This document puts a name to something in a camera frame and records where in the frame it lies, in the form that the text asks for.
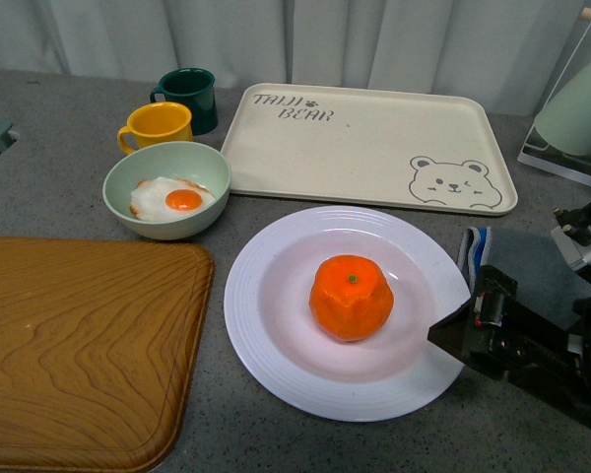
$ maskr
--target gray countertop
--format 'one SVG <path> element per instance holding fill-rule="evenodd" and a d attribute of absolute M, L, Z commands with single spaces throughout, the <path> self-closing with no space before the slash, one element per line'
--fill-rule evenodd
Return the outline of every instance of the gray countertop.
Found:
<path fill-rule="evenodd" d="M 0 156 L 0 236 L 137 240 L 105 208 L 101 187 L 123 157 L 116 131 L 153 84 L 0 70 L 0 118 L 18 142 Z M 242 91 L 217 89 L 220 123 L 196 141 L 221 149 Z M 591 188 L 516 161 L 528 118 L 489 116 L 519 194 L 502 217 L 376 208 L 419 228 L 452 257 L 469 226 L 546 235 L 552 209 L 582 206 Z M 245 369 L 224 321 L 224 287 L 243 247 L 293 212 L 327 205 L 233 195 L 190 241 L 216 277 L 183 429 L 160 471 L 582 471 L 591 431 L 516 387 L 463 369 L 439 398 L 401 418 L 359 424 L 288 405 Z"/>

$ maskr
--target fried egg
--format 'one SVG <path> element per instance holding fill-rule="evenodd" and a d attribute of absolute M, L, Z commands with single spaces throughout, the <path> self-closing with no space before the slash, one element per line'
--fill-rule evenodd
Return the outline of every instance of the fried egg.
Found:
<path fill-rule="evenodd" d="M 129 210 L 140 220 L 165 222 L 196 214 L 215 201 L 205 187 L 179 178 L 141 180 L 131 191 Z"/>

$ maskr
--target orange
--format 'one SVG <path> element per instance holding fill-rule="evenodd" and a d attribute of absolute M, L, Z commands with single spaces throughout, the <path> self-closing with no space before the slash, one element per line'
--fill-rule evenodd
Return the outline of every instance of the orange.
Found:
<path fill-rule="evenodd" d="M 308 304 L 326 332 L 354 342 L 383 326 L 392 311 L 394 295 L 374 261 L 342 254 L 319 266 Z"/>

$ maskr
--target mug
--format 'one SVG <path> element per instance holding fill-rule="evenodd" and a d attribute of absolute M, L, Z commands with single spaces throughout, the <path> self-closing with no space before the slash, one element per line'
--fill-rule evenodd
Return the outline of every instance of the mug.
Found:
<path fill-rule="evenodd" d="M 127 118 L 127 125 L 118 130 L 118 145 L 130 155 L 136 150 L 127 143 L 128 135 L 134 136 L 138 148 L 165 141 L 193 141 L 191 118 L 188 107 L 180 103 L 148 103 L 135 109 Z"/>
<path fill-rule="evenodd" d="M 215 104 L 215 76 L 210 71 L 185 68 L 164 75 L 151 91 L 151 102 L 162 94 L 166 101 L 181 103 L 190 108 L 193 115 L 190 124 L 193 135 L 202 135 L 217 126 Z"/>

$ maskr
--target white curtain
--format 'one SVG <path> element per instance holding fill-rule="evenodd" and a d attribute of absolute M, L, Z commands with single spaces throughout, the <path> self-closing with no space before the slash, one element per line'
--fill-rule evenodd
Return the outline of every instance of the white curtain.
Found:
<path fill-rule="evenodd" d="M 0 68 L 154 83 L 260 82 L 538 109 L 585 0 L 0 0 Z"/>

